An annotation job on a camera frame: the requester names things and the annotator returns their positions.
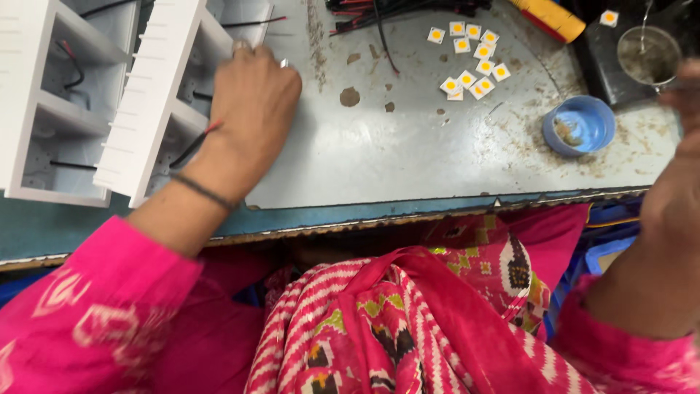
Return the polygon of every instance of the wrist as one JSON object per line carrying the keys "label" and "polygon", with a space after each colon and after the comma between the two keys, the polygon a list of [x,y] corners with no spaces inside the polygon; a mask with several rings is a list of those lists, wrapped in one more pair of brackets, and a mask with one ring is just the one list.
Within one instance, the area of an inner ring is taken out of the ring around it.
{"label": "wrist", "polygon": [[700,317],[700,278],[667,253],[640,236],[591,286],[586,309],[640,337],[674,339],[691,332]]}
{"label": "wrist", "polygon": [[181,173],[229,203],[238,203],[249,191],[245,169],[237,163],[235,152],[219,142],[215,135],[208,136]]}

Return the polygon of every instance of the pink kurta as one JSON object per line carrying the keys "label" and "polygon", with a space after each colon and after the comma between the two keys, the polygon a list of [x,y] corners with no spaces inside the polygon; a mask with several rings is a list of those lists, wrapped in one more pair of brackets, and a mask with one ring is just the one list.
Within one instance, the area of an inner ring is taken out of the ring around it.
{"label": "pink kurta", "polygon": [[[0,394],[242,392],[263,312],[230,295],[271,267],[234,248],[214,253],[203,270],[108,220],[0,311]],[[611,393],[695,392],[692,337],[650,341],[593,321],[580,308],[588,284],[561,311],[557,350]]]}

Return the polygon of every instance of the patterned scarf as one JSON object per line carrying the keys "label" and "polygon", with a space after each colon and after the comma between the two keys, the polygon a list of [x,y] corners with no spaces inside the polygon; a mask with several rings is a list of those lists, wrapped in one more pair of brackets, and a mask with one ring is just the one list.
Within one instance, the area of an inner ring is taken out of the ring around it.
{"label": "patterned scarf", "polygon": [[270,292],[246,392],[594,392],[525,331],[550,293],[497,217],[441,221],[421,245],[321,264]]}

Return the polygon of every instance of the blue container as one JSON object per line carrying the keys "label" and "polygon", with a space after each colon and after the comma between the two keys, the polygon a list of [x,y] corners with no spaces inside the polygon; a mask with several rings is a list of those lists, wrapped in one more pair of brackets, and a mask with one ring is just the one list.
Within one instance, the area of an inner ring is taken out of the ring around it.
{"label": "blue container", "polygon": [[583,156],[610,144],[615,114],[602,100],[575,96],[545,115],[542,131],[545,141],[562,156]]}

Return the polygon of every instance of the person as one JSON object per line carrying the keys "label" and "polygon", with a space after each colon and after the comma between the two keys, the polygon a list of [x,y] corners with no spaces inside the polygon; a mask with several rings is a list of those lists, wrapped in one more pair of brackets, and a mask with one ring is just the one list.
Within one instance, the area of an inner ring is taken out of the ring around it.
{"label": "person", "polygon": [[[678,78],[700,79],[700,62]],[[639,237],[572,290],[550,347],[531,334],[546,287],[494,215],[423,224],[389,237],[395,250],[289,283],[277,271],[266,320],[231,300],[273,265],[202,248],[280,153],[301,90],[268,48],[236,49],[215,76],[217,127],[180,177],[0,311],[0,393],[696,392],[695,93],[661,97],[685,136],[645,197]]]}

